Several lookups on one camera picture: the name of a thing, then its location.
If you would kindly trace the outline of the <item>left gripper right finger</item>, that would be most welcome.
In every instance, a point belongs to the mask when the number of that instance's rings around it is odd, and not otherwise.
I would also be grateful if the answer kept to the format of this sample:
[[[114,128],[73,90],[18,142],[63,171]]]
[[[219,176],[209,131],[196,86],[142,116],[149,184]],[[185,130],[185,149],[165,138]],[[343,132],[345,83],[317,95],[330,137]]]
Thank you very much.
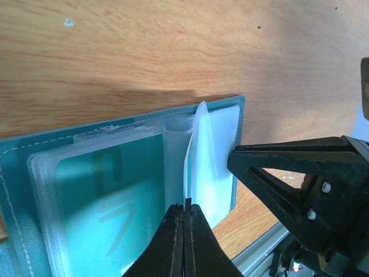
[[[201,207],[185,200],[184,276],[242,276],[218,243]]]

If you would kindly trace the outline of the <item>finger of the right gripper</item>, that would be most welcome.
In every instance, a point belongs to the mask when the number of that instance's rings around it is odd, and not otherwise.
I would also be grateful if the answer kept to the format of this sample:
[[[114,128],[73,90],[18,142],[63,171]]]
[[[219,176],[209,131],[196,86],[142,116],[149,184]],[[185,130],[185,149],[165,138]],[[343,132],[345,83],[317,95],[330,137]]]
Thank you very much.
[[[229,171],[313,253],[368,255],[368,142],[325,137],[240,145]]]

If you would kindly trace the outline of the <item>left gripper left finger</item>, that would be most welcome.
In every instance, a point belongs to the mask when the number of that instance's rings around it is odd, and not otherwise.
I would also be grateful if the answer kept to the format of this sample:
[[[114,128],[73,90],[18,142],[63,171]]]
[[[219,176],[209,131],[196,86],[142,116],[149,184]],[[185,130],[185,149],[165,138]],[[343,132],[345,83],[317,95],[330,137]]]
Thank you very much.
[[[171,205],[149,245],[124,276],[183,276],[184,209]]]

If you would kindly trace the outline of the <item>teal VIP credit card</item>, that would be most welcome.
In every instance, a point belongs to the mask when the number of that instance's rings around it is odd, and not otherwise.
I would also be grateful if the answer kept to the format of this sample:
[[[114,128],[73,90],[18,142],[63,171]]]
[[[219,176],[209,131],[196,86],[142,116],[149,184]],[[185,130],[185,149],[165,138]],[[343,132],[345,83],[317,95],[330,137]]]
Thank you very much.
[[[55,169],[67,276],[121,276],[164,215],[163,136],[62,159]]]

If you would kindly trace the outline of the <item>teal leather card holder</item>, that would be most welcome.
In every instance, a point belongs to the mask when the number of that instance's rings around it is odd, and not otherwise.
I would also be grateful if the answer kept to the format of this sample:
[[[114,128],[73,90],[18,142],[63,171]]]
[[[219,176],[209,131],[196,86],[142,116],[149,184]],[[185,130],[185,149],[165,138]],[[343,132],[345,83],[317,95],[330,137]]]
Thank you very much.
[[[170,206],[236,204],[243,96],[1,140],[2,276],[122,276]]]

